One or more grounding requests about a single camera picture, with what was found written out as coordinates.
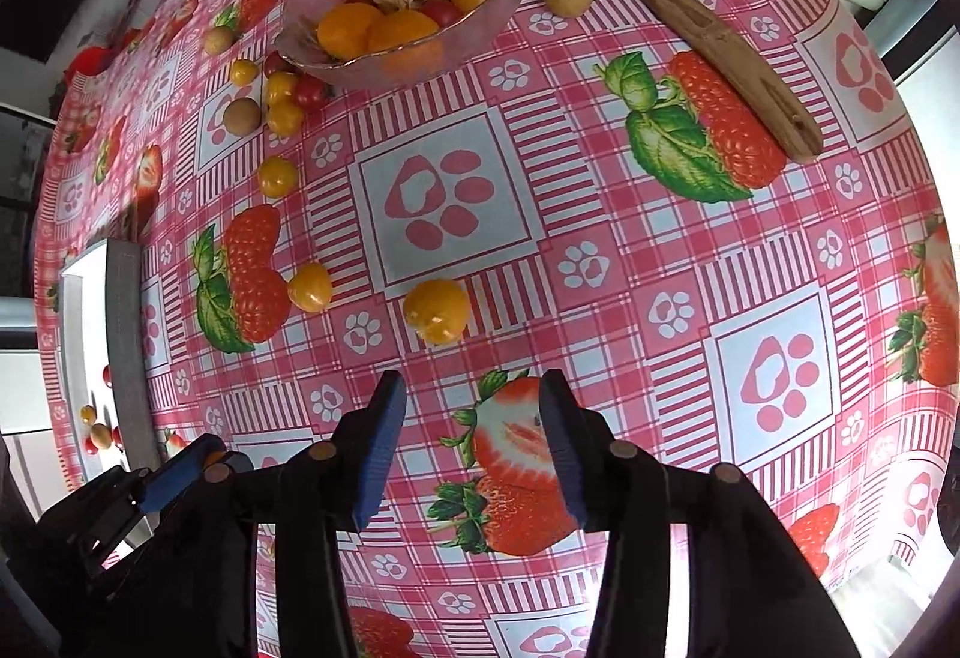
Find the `yellow cherry tomato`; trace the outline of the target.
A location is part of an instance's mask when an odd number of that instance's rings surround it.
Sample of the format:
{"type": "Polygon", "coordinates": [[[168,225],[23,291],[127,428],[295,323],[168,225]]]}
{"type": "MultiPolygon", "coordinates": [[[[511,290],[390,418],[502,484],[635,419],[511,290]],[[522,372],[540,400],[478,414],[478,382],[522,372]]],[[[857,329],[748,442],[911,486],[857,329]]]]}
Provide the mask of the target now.
{"type": "Polygon", "coordinates": [[[470,316],[466,289],[452,279],[430,279],[416,284],[402,304],[404,320],[430,346],[457,343],[470,316]]]}

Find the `brown kiwi berry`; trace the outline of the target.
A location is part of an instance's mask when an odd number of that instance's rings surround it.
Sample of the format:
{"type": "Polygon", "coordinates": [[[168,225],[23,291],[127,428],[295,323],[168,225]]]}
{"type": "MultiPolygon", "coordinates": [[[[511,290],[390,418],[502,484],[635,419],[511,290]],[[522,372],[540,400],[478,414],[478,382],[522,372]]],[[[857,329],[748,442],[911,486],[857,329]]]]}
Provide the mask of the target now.
{"type": "Polygon", "coordinates": [[[89,427],[89,440],[98,450],[109,450],[114,445],[112,430],[101,422],[96,422],[89,427]]]}

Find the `white rectangular tray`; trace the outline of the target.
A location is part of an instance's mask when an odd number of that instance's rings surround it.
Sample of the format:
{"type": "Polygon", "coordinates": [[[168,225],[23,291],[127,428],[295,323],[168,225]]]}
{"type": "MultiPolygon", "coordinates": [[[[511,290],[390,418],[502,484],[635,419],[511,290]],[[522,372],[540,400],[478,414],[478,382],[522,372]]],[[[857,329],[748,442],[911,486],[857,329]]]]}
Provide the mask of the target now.
{"type": "Polygon", "coordinates": [[[67,438],[88,481],[112,466],[161,466],[149,409],[142,330],[142,248],[103,238],[60,271],[60,387],[67,438]],[[98,450],[89,427],[101,422],[114,445],[98,450]]]}

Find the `pink strawberry pattern tablecloth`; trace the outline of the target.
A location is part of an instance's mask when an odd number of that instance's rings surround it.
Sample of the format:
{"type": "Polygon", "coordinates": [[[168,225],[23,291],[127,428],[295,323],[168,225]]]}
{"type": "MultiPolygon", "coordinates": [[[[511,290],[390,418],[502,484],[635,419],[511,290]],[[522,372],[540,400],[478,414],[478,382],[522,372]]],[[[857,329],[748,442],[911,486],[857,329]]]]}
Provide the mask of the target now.
{"type": "Polygon", "coordinates": [[[521,0],[486,52],[431,81],[343,92],[295,136],[233,136],[228,55],[262,59],[286,0],[167,0],[98,77],[71,84],[36,250],[44,382],[60,387],[60,270],[115,234],[143,185],[142,330],[161,453],[216,433],[278,465],[409,385],[386,499],[340,541],[353,605],[423,656],[578,656],[605,541],[496,510],[540,484],[535,378],[667,465],[739,466],[799,541],[864,650],[892,651],[952,557],[935,521],[955,430],[953,362],[911,373],[926,294],[950,270],[907,109],[838,0],[697,0],[799,95],[820,159],[706,172],[727,121],[640,0],[565,19],[521,0]],[[466,289],[457,343],[402,304],[466,289]]]}

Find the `long wooden stick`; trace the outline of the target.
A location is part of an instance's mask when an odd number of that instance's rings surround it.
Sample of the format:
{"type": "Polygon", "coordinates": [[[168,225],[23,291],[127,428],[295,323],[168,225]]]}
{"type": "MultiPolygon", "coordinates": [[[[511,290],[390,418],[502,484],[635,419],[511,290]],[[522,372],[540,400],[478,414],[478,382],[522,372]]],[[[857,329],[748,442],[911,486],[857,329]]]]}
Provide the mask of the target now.
{"type": "Polygon", "coordinates": [[[822,131],[797,95],[739,32],[697,0],[640,0],[708,63],[743,107],[796,164],[823,152],[822,131]]]}

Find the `red plastic chair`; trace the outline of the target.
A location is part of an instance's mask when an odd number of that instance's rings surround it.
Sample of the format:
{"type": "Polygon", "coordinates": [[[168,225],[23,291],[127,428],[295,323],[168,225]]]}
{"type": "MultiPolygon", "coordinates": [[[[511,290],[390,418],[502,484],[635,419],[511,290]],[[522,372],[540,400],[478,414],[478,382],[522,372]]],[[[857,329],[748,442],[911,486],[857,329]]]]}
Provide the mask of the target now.
{"type": "Polygon", "coordinates": [[[103,45],[89,45],[76,53],[64,73],[64,81],[70,86],[76,76],[93,77],[104,73],[116,58],[116,50],[103,45]]]}

